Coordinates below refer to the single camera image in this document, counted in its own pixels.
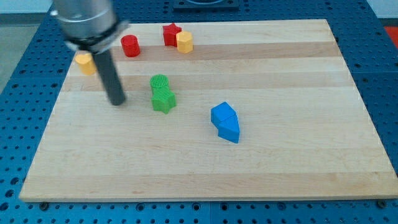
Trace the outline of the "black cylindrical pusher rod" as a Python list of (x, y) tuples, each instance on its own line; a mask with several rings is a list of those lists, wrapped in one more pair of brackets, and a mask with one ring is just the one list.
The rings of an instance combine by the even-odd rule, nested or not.
[(116, 67), (114, 66), (111, 52), (106, 50), (100, 54), (94, 54), (93, 60), (109, 102), (114, 106), (123, 104), (126, 100), (126, 96)]

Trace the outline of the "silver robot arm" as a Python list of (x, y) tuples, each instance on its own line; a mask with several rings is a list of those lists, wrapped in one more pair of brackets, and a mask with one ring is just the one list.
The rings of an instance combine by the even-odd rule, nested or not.
[(129, 21), (120, 20), (110, 0), (53, 0), (50, 14), (58, 20), (70, 49), (92, 55), (110, 103), (123, 104), (126, 96), (110, 47)]

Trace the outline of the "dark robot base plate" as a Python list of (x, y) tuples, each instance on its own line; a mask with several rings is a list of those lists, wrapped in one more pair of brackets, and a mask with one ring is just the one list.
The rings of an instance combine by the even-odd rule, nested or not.
[(240, 0), (173, 0), (174, 11), (238, 9)]

